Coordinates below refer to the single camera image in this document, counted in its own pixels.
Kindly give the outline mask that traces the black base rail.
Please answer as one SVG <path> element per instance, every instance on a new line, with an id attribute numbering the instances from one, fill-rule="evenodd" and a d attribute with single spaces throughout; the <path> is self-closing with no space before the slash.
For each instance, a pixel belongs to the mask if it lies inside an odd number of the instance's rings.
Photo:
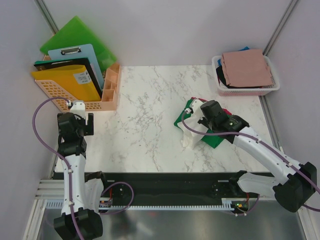
<path id="1" fill-rule="evenodd" d="M 222 199 L 254 199 L 256 193 L 232 190 L 229 180 L 234 172 L 91 172 L 85 180 L 99 178 L 103 187 L 111 187 L 103 197 L 111 197 L 113 206 L 139 205 L 218 205 Z"/>

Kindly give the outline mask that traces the black folder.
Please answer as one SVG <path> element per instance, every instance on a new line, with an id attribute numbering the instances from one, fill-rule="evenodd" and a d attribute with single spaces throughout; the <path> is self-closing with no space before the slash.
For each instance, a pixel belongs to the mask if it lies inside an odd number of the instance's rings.
<path id="1" fill-rule="evenodd" d="M 73 58 L 73 59 L 62 59 L 62 60 L 43 60 L 43 61 L 36 61 L 33 66 L 38 71 L 49 70 L 49 69 L 56 69 L 58 67 L 65 67 L 71 65 L 83 65 L 86 67 L 89 74 L 94 74 L 96 80 L 101 83 L 103 80 L 102 74 L 98 74 L 94 65 L 90 63 L 90 60 L 87 57 L 82 58 Z"/>

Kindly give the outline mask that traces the light blue clipboard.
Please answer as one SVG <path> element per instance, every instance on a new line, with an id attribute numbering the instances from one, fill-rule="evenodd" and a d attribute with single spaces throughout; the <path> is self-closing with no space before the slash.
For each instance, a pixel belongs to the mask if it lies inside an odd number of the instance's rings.
<path id="1" fill-rule="evenodd" d="M 103 88 L 105 80 L 102 76 L 102 72 L 94 48 L 91 44 L 83 44 L 49 50 L 48 55 L 52 60 L 70 60 L 87 58 L 89 60 L 90 65 L 93 67 L 95 77 L 98 81 L 100 88 Z"/>

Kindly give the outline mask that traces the orange mesh file holder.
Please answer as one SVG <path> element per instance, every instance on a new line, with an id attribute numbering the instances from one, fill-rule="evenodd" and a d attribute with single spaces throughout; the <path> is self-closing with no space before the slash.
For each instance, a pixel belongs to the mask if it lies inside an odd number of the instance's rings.
<path id="1" fill-rule="evenodd" d="M 69 112 L 67 107 L 67 101 L 83 101 L 75 98 L 72 94 L 62 88 L 59 84 L 52 80 L 36 80 L 35 83 L 45 92 L 48 98 L 52 98 L 54 104 L 61 112 Z M 102 111 L 102 96 L 100 101 L 83 101 L 85 103 L 85 110 L 89 112 L 101 112 Z"/>

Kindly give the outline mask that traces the white laundry basket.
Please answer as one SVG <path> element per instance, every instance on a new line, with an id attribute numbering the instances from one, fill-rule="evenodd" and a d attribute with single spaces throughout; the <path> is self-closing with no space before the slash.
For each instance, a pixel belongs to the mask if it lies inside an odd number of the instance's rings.
<path id="1" fill-rule="evenodd" d="M 235 97 L 235 96 L 265 96 L 266 94 L 277 91 L 280 89 L 280 80 L 277 75 L 277 72 L 271 63 L 271 60 L 264 56 L 264 60 L 266 65 L 269 67 L 272 85 L 262 87 L 262 88 L 227 88 L 219 83 L 219 78 L 217 75 L 216 68 L 219 67 L 218 60 L 221 59 L 221 55 L 216 55 L 211 59 L 211 65 L 213 69 L 213 81 L 215 82 L 215 86 L 217 92 L 220 96 L 225 97 Z"/>

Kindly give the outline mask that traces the white printed t shirt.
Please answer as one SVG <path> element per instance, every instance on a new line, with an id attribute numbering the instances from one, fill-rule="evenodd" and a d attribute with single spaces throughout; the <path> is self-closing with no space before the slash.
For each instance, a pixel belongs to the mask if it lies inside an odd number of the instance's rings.
<path id="1" fill-rule="evenodd" d="M 193 149 L 197 143 L 204 137 L 208 128 L 198 121 L 202 120 L 204 115 L 201 106 L 204 104 L 200 99 L 194 98 L 189 107 L 184 110 L 183 121 L 177 125 L 183 131 L 182 146 L 184 148 Z"/>

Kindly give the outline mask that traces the pink folded t shirt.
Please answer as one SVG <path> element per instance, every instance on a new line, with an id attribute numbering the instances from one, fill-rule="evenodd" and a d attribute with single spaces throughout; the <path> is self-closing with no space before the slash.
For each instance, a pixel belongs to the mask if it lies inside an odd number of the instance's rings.
<path id="1" fill-rule="evenodd" d="M 261 49 L 225 52 L 221 66 L 228 87 L 258 88 L 273 83 Z"/>

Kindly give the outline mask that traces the green plastic board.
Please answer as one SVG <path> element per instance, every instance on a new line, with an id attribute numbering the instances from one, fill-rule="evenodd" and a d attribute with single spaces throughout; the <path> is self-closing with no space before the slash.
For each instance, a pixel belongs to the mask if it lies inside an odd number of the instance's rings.
<path id="1" fill-rule="evenodd" d="M 55 35 L 47 40 L 40 51 L 48 55 L 50 50 L 91 44 L 101 71 L 117 61 L 107 45 L 78 16 L 74 16 Z"/>

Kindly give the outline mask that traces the yellow folder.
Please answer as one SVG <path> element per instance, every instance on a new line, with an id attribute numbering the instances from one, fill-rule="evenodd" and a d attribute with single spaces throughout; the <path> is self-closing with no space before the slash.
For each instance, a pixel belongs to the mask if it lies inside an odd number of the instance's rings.
<path id="1" fill-rule="evenodd" d="M 60 85 L 76 99 L 98 102 L 102 92 L 99 84 L 90 76 L 84 65 L 66 65 L 41 71 L 33 71 L 36 80 L 51 80 Z"/>

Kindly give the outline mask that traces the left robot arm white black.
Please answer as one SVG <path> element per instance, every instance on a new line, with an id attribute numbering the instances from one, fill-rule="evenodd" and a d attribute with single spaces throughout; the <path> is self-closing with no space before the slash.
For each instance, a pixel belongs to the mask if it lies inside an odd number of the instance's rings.
<path id="1" fill-rule="evenodd" d="M 103 234 L 98 207 L 100 197 L 110 191 L 108 182 L 85 180 L 85 136 L 94 133 L 94 115 L 60 113 L 58 123 L 58 156 L 64 177 L 64 198 L 61 216 L 55 218 L 54 229 L 63 240 L 93 240 Z"/>

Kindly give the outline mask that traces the green t shirt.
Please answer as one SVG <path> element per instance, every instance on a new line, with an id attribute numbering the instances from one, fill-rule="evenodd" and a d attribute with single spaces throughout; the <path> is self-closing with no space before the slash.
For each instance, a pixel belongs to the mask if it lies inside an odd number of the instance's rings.
<path id="1" fill-rule="evenodd" d="M 201 134 L 196 134 L 190 130 L 188 130 L 187 128 L 185 128 L 185 126 L 182 123 L 182 115 L 184 113 L 184 111 L 189 107 L 190 103 L 192 102 L 192 99 L 190 98 L 185 107 L 184 110 L 181 112 L 181 114 L 179 115 L 179 117 L 175 120 L 174 122 L 174 126 L 181 129 L 183 131 L 183 138 L 182 138 L 182 146 L 184 148 L 191 148 L 193 149 L 198 142 L 202 141 L 206 144 L 208 144 L 210 147 L 212 148 L 216 148 L 224 139 L 219 137 L 219 136 L 208 136 L 208 135 L 201 135 Z M 185 123 L 191 127 L 194 130 L 197 130 L 198 132 L 204 132 L 204 126 L 192 126 L 193 123 L 195 122 L 191 122 L 188 121 L 187 119 L 185 120 Z"/>

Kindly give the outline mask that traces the black garment in basket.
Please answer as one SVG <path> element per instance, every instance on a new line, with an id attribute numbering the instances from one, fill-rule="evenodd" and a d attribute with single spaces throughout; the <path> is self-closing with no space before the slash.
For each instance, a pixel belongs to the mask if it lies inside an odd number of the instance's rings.
<path id="1" fill-rule="evenodd" d="M 216 74 L 217 74 L 219 83 L 220 83 L 222 86 L 228 88 L 229 86 L 227 85 L 227 81 L 226 81 L 226 79 L 225 79 L 225 76 L 224 76 L 224 73 L 223 73 L 223 68 L 222 68 L 221 65 L 216 68 Z"/>

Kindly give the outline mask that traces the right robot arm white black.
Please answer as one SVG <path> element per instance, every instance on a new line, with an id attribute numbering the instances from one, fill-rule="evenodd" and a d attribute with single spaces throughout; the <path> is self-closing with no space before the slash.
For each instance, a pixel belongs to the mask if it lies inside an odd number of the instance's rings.
<path id="1" fill-rule="evenodd" d="M 200 106 L 200 124 L 231 144 L 249 153 L 272 176 L 257 175 L 244 170 L 230 179 L 229 191 L 235 197 L 255 193 L 274 197 L 287 211 L 295 213 L 316 192 L 317 168 L 290 158 L 262 140 L 257 132 L 238 115 L 227 115 L 215 100 Z"/>

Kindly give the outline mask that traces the peach compartment organizer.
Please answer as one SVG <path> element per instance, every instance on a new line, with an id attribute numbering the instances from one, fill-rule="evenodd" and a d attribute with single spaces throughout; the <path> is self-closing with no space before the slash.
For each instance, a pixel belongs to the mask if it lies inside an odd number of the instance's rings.
<path id="1" fill-rule="evenodd" d="M 115 111 L 118 106 L 122 69 L 119 63 L 112 64 L 105 72 L 102 91 L 102 111 Z"/>

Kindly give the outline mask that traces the red t shirt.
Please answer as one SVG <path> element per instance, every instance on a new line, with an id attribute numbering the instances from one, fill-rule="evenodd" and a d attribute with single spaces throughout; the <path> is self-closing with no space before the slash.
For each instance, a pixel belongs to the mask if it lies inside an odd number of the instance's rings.
<path id="1" fill-rule="evenodd" d="M 207 102 L 207 100 L 205 100 L 205 99 L 203 99 L 203 98 L 191 97 L 191 99 L 192 99 L 192 100 L 198 99 L 198 100 L 200 100 L 200 101 L 203 102 L 203 103 Z M 232 113 L 231 113 L 230 111 L 228 111 L 227 109 L 225 109 L 225 108 L 223 108 L 223 111 L 224 111 L 227 115 L 229 115 L 229 116 L 232 115 Z"/>

